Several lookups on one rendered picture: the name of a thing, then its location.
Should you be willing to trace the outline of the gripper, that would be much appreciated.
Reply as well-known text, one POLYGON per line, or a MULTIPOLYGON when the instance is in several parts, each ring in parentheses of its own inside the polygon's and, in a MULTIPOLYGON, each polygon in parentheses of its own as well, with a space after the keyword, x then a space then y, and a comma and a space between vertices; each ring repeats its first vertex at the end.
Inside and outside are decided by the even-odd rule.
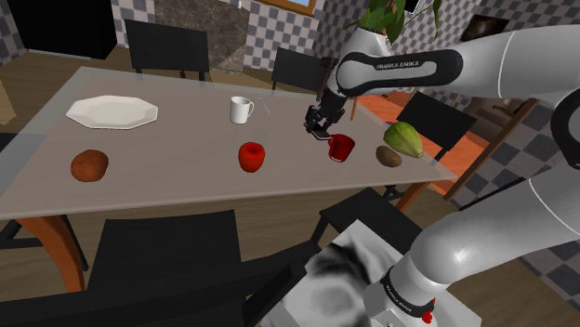
POLYGON ((331 135, 327 129, 337 123, 344 114, 346 98, 335 94, 333 91, 325 91, 317 106, 310 105, 305 116, 305 127, 308 133, 314 131, 314 136, 319 140, 328 140, 331 135))

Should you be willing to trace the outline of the red mug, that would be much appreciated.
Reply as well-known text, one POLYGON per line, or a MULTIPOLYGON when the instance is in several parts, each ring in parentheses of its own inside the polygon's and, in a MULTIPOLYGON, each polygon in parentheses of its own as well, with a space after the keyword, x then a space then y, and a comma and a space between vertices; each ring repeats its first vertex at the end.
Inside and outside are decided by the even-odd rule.
POLYGON ((331 160, 343 163, 355 147, 355 141, 346 135, 334 134, 328 139, 328 156, 331 160))

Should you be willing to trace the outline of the red apple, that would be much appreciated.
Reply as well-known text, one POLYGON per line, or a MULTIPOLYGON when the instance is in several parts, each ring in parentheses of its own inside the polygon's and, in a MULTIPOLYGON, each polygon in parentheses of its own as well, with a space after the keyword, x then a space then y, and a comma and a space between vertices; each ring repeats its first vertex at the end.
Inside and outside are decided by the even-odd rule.
POLYGON ((255 173, 262 166, 264 159, 265 150, 259 143, 246 142, 239 149, 239 165, 247 173, 255 173))

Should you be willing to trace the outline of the brown kiwi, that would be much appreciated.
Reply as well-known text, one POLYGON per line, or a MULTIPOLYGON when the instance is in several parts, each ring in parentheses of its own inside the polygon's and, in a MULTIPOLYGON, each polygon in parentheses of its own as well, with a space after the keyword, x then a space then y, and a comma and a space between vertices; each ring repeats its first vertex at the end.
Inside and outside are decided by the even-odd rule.
POLYGON ((377 160, 387 167, 398 167, 402 164, 402 157, 388 146, 376 148, 377 160))

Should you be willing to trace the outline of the white mug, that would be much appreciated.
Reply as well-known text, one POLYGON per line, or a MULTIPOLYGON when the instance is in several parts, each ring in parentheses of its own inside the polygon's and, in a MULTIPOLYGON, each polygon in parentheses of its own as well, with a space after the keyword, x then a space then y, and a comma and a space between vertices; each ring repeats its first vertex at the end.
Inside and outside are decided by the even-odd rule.
POLYGON ((234 124, 245 124, 254 108, 255 104, 248 98, 231 97, 230 121, 234 124))

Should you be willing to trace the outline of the green oval fruit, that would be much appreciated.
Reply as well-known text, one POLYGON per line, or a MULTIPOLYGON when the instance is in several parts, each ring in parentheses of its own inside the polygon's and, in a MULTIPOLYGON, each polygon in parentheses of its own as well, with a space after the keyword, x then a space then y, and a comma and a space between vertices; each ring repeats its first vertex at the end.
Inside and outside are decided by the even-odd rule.
POLYGON ((383 139, 393 150, 404 155, 421 158, 424 155, 423 143, 416 130, 408 123, 391 124, 383 139))

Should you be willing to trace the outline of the green leafy plant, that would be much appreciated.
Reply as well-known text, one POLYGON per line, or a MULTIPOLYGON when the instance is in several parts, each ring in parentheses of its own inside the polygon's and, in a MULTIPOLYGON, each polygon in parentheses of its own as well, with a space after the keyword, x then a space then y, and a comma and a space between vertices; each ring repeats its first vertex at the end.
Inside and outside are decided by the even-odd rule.
POLYGON ((431 10, 434 18, 435 35, 439 35, 439 10, 442 0, 433 0, 433 2, 422 8, 410 19, 406 20, 404 7, 407 0, 370 0, 366 12, 358 19, 354 20, 343 27, 347 30, 351 26, 357 26, 373 33, 383 34, 393 45, 402 33, 402 29, 412 20, 422 15, 424 12, 431 10))

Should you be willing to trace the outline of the wooden framed window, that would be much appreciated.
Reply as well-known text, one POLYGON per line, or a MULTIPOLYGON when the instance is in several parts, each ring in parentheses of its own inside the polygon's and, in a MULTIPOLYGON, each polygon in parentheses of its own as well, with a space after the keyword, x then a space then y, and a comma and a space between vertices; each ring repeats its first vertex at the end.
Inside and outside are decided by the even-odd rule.
POLYGON ((317 0, 254 0, 269 6, 282 8, 300 15, 314 17, 317 0))

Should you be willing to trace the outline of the dining table with wooden legs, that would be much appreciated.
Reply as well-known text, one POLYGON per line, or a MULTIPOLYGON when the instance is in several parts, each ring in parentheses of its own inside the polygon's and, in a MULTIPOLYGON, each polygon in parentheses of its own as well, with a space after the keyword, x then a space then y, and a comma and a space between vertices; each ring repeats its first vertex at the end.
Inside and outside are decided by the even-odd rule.
POLYGON ((397 168, 381 165, 376 148, 386 127, 367 110, 332 127, 355 141, 345 162, 332 161, 327 145, 304 127, 314 101, 308 94, 82 67, 0 151, 0 220, 453 177, 427 156, 405 158, 397 168), (98 96, 143 99, 158 107, 158 117, 133 129, 111 130, 91 129, 66 116, 75 101, 98 96), (245 124, 230 121, 231 97, 255 104, 245 124), (246 142, 265 150, 255 173, 239 165, 238 152, 246 142), (80 182, 71 174, 73 158, 85 150, 109 157, 97 182, 80 182))

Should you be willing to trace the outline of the patterned grey robot stand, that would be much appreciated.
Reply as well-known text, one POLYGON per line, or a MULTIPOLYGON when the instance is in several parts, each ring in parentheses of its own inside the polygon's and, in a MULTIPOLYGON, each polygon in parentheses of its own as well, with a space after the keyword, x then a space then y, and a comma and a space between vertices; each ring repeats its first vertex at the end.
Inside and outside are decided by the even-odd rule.
POLYGON ((482 319, 448 292, 436 295, 430 323, 385 308, 379 280, 401 258, 356 221, 306 264, 307 274, 260 327, 481 327, 482 319))

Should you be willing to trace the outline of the white plate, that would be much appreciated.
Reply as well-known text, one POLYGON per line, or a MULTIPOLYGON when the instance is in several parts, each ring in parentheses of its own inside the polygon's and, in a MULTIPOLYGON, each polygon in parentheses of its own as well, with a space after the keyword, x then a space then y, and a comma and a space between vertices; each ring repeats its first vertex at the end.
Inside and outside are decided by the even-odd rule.
POLYGON ((98 96, 75 101, 66 116, 92 129, 129 130, 154 122, 158 107, 140 98, 98 96))

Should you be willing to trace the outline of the round brown fruit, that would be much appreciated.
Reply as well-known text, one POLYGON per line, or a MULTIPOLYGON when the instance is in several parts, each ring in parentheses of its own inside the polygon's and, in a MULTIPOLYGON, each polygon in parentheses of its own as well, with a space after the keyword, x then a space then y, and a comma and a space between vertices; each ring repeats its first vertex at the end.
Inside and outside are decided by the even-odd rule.
POLYGON ((85 150, 71 162, 71 174, 80 182, 101 180, 109 166, 109 157, 100 150, 85 150))

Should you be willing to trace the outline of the black cabinet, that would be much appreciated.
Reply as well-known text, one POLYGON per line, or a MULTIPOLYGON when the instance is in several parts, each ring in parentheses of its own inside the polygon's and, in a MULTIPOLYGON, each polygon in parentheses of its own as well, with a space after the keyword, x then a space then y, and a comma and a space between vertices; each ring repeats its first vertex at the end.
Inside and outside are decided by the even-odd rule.
POLYGON ((117 45, 111 0, 7 0, 24 47, 106 59, 117 45))

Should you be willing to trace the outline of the dark wall picture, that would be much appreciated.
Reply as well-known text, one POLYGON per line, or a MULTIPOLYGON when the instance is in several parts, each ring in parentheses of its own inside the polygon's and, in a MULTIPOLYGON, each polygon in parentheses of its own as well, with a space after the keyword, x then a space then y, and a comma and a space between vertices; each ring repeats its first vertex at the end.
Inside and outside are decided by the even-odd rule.
POLYGON ((502 33, 508 23, 509 20, 506 19, 476 14, 469 21, 468 26, 461 34, 459 41, 467 42, 481 37, 502 33))

